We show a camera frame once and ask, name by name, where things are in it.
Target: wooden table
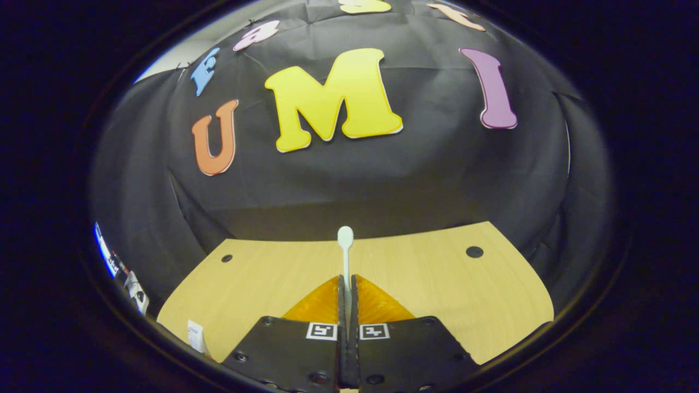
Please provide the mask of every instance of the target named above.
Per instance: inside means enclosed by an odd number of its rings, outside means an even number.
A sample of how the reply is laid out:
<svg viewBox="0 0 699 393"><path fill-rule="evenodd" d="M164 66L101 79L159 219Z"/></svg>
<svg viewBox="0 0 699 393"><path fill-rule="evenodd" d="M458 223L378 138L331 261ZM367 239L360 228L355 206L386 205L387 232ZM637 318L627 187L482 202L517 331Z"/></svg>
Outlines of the wooden table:
<svg viewBox="0 0 699 393"><path fill-rule="evenodd" d="M467 256L471 246L483 255ZM222 262L226 255L232 259ZM227 239L175 289L157 321L185 342L187 320L200 324L213 359L223 362L260 317L281 317L342 269L336 241ZM554 318L541 279L490 222L356 239L349 269L416 317L438 317L478 364Z"/></svg>

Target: screw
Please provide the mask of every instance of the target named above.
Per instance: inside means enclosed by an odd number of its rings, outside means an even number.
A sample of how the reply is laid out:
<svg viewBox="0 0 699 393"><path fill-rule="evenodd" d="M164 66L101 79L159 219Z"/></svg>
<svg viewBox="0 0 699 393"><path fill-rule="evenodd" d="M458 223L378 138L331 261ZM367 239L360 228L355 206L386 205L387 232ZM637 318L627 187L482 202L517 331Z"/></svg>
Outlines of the screw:
<svg viewBox="0 0 699 393"><path fill-rule="evenodd" d="M483 249L481 247L476 247L475 245L466 249L466 255L472 258L480 258L483 256Z"/></svg>
<svg viewBox="0 0 699 393"><path fill-rule="evenodd" d="M323 373L313 373L308 377L311 382L317 383L319 385L323 385L324 383L328 382L328 376L323 374Z"/></svg>
<svg viewBox="0 0 699 393"><path fill-rule="evenodd" d="M369 385L378 385L378 384L384 382L384 376L379 376L379 375L368 376L368 377L366 377L366 382Z"/></svg>

